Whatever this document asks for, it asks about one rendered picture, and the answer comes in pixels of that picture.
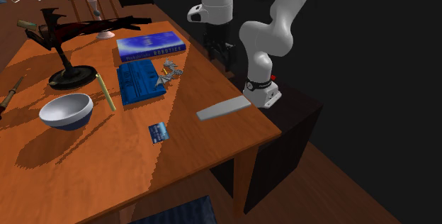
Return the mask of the grey dragon figure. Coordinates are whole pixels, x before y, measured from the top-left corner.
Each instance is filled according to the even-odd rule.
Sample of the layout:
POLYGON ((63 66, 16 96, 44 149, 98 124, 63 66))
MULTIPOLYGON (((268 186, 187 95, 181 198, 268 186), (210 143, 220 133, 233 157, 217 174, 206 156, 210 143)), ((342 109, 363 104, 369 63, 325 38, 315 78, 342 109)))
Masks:
POLYGON ((176 65, 172 60, 169 60, 166 58, 165 62, 163 63, 163 70, 164 74, 159 75, 157 82, 155 86, 159 86, 160 84, 166 84, 167 82, 170 82, 171 80, 175 79, 175 76, 183 74, 182 69, 178 69, 178 65, 176 65))

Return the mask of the grey flat bar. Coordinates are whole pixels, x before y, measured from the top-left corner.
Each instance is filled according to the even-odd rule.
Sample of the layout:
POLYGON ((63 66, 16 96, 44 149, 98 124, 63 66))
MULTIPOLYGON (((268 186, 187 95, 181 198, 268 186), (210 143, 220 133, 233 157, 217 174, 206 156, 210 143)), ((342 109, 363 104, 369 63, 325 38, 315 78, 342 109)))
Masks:
POLYGON ((247 108, 250 105, 251 102, 244 95, 241 95, 209 106, 201 111, 198 111, 196 115, 200 121, 205 121, 211 118, 217 118, 219 116, 233 113, 243 108, 247 108))

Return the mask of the blue book with pale lettering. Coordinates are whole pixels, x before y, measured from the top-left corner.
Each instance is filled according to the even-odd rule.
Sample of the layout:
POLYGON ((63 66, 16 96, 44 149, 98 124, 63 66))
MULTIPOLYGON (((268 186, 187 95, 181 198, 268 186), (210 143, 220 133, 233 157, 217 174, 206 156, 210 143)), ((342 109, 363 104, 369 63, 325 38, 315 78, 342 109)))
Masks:
POLYGON ((186 44, 173 31, 116 40, 121 62, 129 62, 186 50, 186 44))

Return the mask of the plain blue book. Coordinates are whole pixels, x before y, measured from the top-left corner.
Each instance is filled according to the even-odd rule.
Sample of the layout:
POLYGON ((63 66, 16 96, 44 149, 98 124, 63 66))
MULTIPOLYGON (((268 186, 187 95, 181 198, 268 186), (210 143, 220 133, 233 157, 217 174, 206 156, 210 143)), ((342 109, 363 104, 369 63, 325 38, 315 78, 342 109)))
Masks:
POLYGON ((135 60, 121 64, 117 68, 117 75, 124 106, 166 93, 162 84, 156 85, 159 75, 151 60, 135 60))

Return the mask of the blue card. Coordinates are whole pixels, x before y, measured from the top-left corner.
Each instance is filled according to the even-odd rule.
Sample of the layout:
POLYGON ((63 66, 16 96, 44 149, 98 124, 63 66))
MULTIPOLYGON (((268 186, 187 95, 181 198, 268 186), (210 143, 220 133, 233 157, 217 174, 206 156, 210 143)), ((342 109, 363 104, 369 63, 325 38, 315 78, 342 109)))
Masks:
POLYGON ((153 144, 168 140, 170 138, 164 122, 149 126, 148 130, 153 144))

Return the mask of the white and pink hourglass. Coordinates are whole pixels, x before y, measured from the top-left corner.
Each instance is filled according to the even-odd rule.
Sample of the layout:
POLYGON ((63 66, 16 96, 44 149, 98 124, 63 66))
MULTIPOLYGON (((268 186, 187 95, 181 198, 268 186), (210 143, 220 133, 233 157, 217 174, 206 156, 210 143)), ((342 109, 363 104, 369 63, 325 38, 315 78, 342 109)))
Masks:
MULTIPOLYGON (((92 11, 92 16, 94 17, 94 19, 101 21, 102 20, 101 12, 98 10, 98 7, 97 7, 98 0, 86 0, 86 2, 88 3, 88 6, 92 11)), ((115 36, 115 34, 110 31, 101 31, 100 33, 98 33, 96 38, 99 40, 105 40, 105 39, 113 38, 114 36, 115 36)))

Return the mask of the dark robot stand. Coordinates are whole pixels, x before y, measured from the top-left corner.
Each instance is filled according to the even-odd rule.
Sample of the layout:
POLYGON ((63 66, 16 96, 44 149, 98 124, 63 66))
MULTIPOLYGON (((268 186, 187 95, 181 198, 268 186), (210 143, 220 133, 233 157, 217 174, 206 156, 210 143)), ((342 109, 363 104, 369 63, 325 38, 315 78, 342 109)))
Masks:
POLYGON ((259 147, 244 205, 245 214, 296 169, 323 107, 320 101, 285 82, 276 83, 281 98, 261 112, 282 133, 259 147))

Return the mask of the yellow stick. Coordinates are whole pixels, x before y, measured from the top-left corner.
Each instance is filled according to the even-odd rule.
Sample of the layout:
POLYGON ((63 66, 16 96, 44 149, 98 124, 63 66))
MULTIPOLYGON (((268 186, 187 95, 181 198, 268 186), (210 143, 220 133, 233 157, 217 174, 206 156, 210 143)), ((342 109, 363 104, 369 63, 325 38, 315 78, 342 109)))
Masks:
POLYGON ((108 105, 110 106, 110 109, 111 109, 112 111, 115 111, 115 110, 116 110, 116 107, 115 107, 115 105, 114 105, 114 103, 113 103, 113 100, 112 100, 112 98, 111 98, 111 96, 110 96, 110 94, 109 94, 109 92, 108 92, 108 90, 107 90, 107 88, 106 88, 106 85, 105 85, 105 83, 104 83, 104 81, 103 81, 101 75, 100 75, 99 73, 97 73, 97 74, 96 74, 96 78, 97 78, 98 83, 99 83, 99 85, 100 85, 100 87, 101 87, 101 90, 102 90, 102 92, 103 92, 103 95, 105 96, 106 101, 108 102, 108 105))

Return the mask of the orange wooden table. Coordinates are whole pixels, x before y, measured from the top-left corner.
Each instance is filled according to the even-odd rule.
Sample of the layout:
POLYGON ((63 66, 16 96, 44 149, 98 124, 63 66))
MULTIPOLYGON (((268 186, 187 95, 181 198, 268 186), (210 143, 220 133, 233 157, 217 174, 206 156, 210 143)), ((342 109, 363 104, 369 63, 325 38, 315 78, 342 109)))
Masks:
POLYGON ((239 90, 192 44, 171 56, 183 74, 165 95, 126 106, 115 39, 80 36, 64 50, 72 63, 98 70, 116 110, 92 82, 81 88, 94 104, 87 125, 45 125, 39 111, 59 96, 47 81, 62 67, 55 51, 25 41, 0 73, 0 100, 23 77, 0 120, 0 224, 85 223, 229 159, 234 208, 244 204, 257 149, 280 131, 254 106, 200 121, 198 111, 239 90), (161 122, 170 138, 153 144, 148 127, 161 122))

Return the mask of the black winged sculpture on stand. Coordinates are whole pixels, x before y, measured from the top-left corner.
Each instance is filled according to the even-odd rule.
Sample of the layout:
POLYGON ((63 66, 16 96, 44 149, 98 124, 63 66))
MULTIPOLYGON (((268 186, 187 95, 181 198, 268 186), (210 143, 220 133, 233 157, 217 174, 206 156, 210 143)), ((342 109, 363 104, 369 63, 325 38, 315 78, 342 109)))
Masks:
POLYGON ((67 42, 79 35, 90 35, 104 31, 118 29, 139 30, 140 24, 149 24, 150 18, 135 18, 126 16, 123 18, 112 18, 102 21, 83 21, 74 23, 59 24, 57 21, 62 17, 55 13, 54 8, 42 9, 45 24, 38 26, 38 32, 25 27, 25 34, 28 38, 34 40, 37 44, 47 50, 56 49, 64 69, 53 74, 48 84, 55 90, 69 90, 79 88, 96 78, 97 71, 94 67, 88 65, 74 66, 67 59, 62 49, 62 43, 67 42))

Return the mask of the white bowl with blue outside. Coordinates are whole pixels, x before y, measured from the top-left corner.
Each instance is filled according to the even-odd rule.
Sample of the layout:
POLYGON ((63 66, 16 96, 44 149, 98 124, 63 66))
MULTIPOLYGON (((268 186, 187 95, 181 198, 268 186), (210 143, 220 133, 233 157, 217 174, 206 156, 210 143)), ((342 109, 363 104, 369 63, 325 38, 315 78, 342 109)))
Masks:
POLYGON ((93 101, 87 94, 67 94, 44 105, 39 118, 52 128, 76 130, 89 122, 93 107, 93 101))

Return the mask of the dark blue cushion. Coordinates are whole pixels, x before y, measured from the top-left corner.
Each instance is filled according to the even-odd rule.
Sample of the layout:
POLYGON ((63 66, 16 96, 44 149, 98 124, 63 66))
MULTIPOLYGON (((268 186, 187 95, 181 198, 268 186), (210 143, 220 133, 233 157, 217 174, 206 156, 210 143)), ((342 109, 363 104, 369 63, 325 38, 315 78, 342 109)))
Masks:
POLYGON ((209 195, 129 224, 217 224, 209 195))

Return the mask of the olive cylinder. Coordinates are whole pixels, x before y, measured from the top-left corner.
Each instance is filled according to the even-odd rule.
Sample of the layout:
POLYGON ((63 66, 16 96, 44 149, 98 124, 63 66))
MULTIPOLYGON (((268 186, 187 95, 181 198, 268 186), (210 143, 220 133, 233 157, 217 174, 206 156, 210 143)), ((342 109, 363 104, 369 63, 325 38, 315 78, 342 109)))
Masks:
POLYGON ((36 31, 38 29, 38 26, 35 23, 31 23, 31 22, 24 21, 21 19, 17 20, 17 26, 21 27, 21 28, 25 28, 27 30, 33 30, 33 31, 36 31))

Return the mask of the brown wooden tool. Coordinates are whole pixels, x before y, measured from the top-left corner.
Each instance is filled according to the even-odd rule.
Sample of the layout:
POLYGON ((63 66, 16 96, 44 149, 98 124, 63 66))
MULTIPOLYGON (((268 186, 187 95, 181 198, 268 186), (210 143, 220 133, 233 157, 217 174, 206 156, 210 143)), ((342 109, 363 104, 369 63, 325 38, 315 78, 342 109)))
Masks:
POLYGON ((18 89, 22 81, 23 77, 21 77, 13 86, 13 88, 8 91, 8 94, 6 95, 5 99, 0 103, 0 120, 2 119, 1 114, 6 110, 11 99, 13 98, 13 95, 16 93, 16 90, 18 89))

